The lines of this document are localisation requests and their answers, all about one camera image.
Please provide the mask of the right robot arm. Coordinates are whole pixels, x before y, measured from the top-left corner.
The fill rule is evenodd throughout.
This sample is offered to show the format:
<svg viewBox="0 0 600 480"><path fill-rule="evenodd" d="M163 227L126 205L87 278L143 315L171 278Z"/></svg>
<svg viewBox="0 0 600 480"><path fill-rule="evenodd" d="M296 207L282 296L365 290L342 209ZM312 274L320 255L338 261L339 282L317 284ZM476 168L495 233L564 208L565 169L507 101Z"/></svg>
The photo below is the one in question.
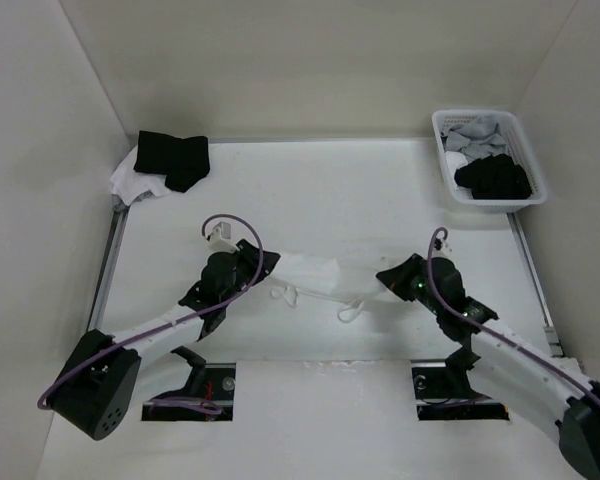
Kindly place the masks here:
<svg viewBox="0 0 600 480"><path fill-rule="evenodd" d="M600 381L569 371L467 295L447 258L414 254L376 277L401 300L422 304L459 344L443 373L451 393L504 404L543 431L579 475L600 479Z"/></svg>

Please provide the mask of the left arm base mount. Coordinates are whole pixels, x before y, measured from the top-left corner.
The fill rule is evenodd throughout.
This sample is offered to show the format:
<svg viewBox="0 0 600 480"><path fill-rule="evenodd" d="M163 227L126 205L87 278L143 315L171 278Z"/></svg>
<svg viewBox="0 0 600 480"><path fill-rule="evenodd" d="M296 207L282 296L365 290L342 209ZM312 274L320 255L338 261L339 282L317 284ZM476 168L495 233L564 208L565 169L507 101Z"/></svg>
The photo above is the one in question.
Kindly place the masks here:
<svg viewBox="0 0 600 480"><path fill-rule="evenodd" d="M234 363L209 363L178 347L139 375L132 403L144 422L230 421L236 373Z"/></svg>

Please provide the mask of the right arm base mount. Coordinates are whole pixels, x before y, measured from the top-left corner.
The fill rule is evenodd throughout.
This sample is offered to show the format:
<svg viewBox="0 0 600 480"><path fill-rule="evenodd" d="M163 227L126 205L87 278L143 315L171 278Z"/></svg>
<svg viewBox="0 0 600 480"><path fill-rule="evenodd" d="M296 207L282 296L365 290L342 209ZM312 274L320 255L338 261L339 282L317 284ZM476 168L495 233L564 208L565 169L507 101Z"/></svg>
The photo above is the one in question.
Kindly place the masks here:
<svg viewBox="0 0 600 480"><path fill-rule="evenodd" d="M468 372L479 357L464 348L445 360L411 364L416 413L421 421L509 421L507 408L475 391Z"/></svg>

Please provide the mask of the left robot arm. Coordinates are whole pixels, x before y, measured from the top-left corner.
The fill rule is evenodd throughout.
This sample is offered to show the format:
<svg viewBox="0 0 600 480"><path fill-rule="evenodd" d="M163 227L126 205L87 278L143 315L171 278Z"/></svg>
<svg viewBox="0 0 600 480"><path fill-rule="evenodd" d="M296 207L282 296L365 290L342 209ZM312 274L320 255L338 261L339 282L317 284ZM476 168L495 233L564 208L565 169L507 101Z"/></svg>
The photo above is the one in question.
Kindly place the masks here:
<svg viewBox="0 0 600 480"><path fill-rule="evenodd" d="M41 406L93 440L110 435L135 403L220 414L212 401L192 399L203 390L206 362L189 346L209 336L228 306L281 258L246 240L211 254L199 280L166 313L126 331L85 333Z"/></svg>

